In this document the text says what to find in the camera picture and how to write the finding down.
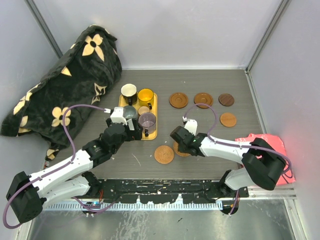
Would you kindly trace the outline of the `woven rattan coaster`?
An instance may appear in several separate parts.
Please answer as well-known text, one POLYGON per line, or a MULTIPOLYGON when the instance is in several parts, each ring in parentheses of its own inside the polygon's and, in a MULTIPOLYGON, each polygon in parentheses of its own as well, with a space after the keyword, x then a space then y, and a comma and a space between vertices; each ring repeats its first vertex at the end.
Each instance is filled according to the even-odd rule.
POLYGON ((174 141, 173 142, 173 150, 178 156, 180 156, 180 157, 188 157, 188 156, 190 156, 189 153, 180 152, 178 150, 178 147, 179 147, 179 144, 176 141, 174 141))
POLYGON ((169 164, 173 161, 175 156, 174 150, 167 146, 161 145, 154 151, 154 158, 160 164, 169 164))

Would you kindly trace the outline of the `brown wooden saucer coaster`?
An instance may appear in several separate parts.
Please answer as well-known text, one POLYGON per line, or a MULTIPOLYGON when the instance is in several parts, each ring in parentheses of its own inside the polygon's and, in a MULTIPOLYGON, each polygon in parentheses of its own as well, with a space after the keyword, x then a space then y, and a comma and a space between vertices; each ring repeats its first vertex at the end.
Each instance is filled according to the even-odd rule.
POLYGON ((169 103, 172 107, 182 109, 187 106, 189 99, 183 92, 175 92, 169 97, 169 103))
POLYGON ((213 97, 206 92, 197 93, 193 99, 194 103, 197 104, 198 108, 207 109, 209 106, 212 106, 214 103, 213 97))

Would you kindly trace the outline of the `light wooden coaster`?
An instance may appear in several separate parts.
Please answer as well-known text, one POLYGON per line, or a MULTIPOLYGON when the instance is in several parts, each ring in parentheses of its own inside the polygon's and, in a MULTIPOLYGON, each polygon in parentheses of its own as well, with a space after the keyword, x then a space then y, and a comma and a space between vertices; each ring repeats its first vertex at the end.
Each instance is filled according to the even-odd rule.
POLYGON ((220 123, 228 128, 232 128, 237 124, 237 118, 234 114, 230 112, 225 112, 223 113, 220 118, 220 123))

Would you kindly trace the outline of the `dark wooden coaster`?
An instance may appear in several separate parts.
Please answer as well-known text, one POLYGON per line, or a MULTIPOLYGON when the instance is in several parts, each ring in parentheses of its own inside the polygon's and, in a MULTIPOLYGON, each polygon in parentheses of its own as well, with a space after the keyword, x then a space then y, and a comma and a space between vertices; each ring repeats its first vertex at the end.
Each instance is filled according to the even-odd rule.
POLYGON ((221 105, 225 106, 225 107, 230 107, 235 103, 235 99, 234 97, 229 94, 229 93, 222 93, 219 97, 218 97, 218 101, 221 105))

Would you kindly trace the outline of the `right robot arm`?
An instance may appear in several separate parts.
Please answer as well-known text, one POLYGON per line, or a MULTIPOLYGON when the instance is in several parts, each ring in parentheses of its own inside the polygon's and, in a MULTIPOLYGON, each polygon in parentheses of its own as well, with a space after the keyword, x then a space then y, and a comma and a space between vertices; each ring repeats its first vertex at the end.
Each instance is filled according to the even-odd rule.
POLYGON ((290 161, 275 151, 264 139, 237 142, 215 138, 209 134, 193 134, 183 126, 176 127, 170 137, 178 143, 178 150, 192 156, 218 157, 242 165, 227 172, 220 180, 219 191, 231 197, 238 189, 256 185, 274 190, 290 161))

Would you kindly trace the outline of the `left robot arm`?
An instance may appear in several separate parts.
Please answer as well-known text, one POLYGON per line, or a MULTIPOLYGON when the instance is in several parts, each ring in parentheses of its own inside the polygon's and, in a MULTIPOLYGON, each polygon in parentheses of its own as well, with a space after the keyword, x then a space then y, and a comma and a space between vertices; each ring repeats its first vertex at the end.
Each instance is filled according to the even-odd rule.
POLYGON ((135 118, 128 123, 107 119, 107 128, 71 157, 45 170, 27 175, 17 173, 6 194, 6 208, 11 208, 19 222, 37 217, 44 208, 64 198, 86 195, 95 198, 100 182, 90 172, 115 155, 124 142, 141 140, 143 129, 135 118))

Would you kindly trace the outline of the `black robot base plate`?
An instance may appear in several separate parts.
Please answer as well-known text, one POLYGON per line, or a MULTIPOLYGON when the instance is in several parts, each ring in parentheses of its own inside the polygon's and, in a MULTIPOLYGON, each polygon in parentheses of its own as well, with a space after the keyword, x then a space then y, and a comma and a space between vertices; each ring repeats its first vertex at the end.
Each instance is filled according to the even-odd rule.
POLYGON ((246 187, 236 192, 214 180, 199 179, 99 179, 98 185, 89 190, 87 198, 99 198, 106 203, 121 202, 134 204, 139 200, 142 204, 174 203, 182 197, 184 204, 215 203, 222 198, 235 196, 247 198, 246 187))

